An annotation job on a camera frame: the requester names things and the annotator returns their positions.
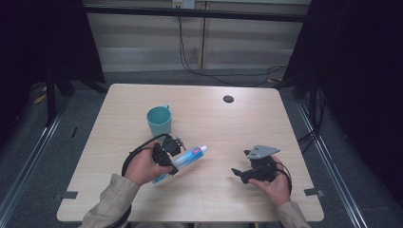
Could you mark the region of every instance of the person's right hand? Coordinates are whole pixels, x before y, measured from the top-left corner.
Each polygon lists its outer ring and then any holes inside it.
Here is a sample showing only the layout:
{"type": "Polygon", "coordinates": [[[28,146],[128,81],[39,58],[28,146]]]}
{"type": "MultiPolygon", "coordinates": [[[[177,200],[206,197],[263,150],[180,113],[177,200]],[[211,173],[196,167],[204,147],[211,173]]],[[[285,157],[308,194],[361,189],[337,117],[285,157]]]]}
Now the person's right hand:
{"type": "MultiPolygon", "coordinates": [[[[273,160],[277,163],[277,168],[283,170],[281,161],[276,157],[272,156],[273,160]]],[[[255,179],[249,179],[249,183],[257,186],[261,191],[263,191],[266,196],[272,201],[276,207],[281,206],[290,199],[290,190],[288,189],[288,179],[287,177],[278,172],[277,177],[272,182],[260,181],[255,179]]]]}

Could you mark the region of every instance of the aluminum rail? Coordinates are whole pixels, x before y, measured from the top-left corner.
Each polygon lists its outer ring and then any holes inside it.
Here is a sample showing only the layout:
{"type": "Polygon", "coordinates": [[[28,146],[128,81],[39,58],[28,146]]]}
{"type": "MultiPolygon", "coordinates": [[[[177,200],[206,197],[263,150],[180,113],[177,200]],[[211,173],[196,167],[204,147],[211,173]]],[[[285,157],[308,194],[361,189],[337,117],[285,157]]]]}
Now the aluminum rail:
{"type": "Polygon", "coordinates": [[[29,155],[27,162],[24,167],[18,174],[17,179],[12,184],[6,196],[3,198],[0,204],[0,228],[5,228],[12,212],[15,209],[19,199],[24,193],[24,190],[29,182],[30,177],[33,174],[33,170],[39,163],[44,154],[50,139],[52,138],[60,120],[61,115],[66,110],[66,106],[69,100],[66,100],[62,103],[60,111],[58,115],[55,117],[54,121],[50,126],[45,127],[44,132],[41,135],[38,143],[33,148],[32,152],[29,155]]]}
{"type": "MultiPolygon", "coordinates": [[[[308,130],[311,132],[314,128],[311,124],[309,118],[309,112],[305,104],[298,102],[299,111],[302,115],[302,118],[308,127],[308,130]]],[[[333,184],[335,185],[336,191],[338,192],[341,201],[346,208],[347,214],[350,217],[354,227],[367,227],[365,219],[362,216],[361,210],[357,206],[355,199],[353,198],[350,190],[348,189],[346,183],[338,172],[337,166],[332,159],[332,156],[323,141],[323,139],[316,134],[315,144],[317,146],[317,151],[319,152],[320,157],[323,160],[323,163],[332,179],[333,184]]]]}

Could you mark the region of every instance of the hand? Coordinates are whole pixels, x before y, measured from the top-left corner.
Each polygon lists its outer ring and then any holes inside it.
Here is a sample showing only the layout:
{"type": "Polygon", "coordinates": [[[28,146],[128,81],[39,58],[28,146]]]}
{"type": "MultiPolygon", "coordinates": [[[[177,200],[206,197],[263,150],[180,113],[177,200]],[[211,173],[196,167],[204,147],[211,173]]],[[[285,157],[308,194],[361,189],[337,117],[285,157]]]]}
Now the hand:
{"type": "Polygon", "coordinates": [[[144,150],[134,156],[127,167],[125,178],[136,183],[139,187],[145,183],[153,181],[161,174],[169,173],[172,166],[159,166],[152,160],[152,148],[156,141],[146,145],[144,150]]]}
{"type": "MultiPolygon", "coordinates": [[[[272,156],[272,158],[277,163],[277,169],[283,170],[282,165],[279,164],[281,161],[276,156],[272,156]]],[[[276,207],[281,206],[287,201],[291,201],[290,190],[288,189],[288,179],[280,172],[278,172],[277,177],[270,183],[255,179],[250,179],[248,182],[263,191],[276,207]]]]}

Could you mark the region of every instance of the person's left hand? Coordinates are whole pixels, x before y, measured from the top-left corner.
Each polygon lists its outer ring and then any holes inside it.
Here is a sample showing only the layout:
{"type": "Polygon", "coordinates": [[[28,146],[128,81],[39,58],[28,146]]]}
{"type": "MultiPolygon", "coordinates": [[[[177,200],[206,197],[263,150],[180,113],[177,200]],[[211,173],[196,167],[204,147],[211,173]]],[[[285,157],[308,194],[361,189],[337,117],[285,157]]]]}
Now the person's left hand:
{"type": "Polygon", "coordinates": [[[139,187],[145,183],[153,181],[161,174],[167,174],[172,170],[172,166],[159,166],[152,160],[152,148],[156,141],[146,145],[144,150],[134,156],[127,167],[125,178],[136,183],[139,187]]]}

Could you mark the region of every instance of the teal cup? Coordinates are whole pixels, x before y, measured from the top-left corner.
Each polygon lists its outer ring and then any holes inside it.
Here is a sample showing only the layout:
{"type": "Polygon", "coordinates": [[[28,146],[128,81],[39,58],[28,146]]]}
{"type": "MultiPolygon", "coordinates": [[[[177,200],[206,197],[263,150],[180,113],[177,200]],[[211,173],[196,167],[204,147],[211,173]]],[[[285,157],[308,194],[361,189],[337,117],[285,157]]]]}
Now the teal cup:
{"type": "Polygon", "coordinates": [[[148,111],[147,120],[153,136],[171,133],[171,116],[168,104],[155,106],[148,111]]]}

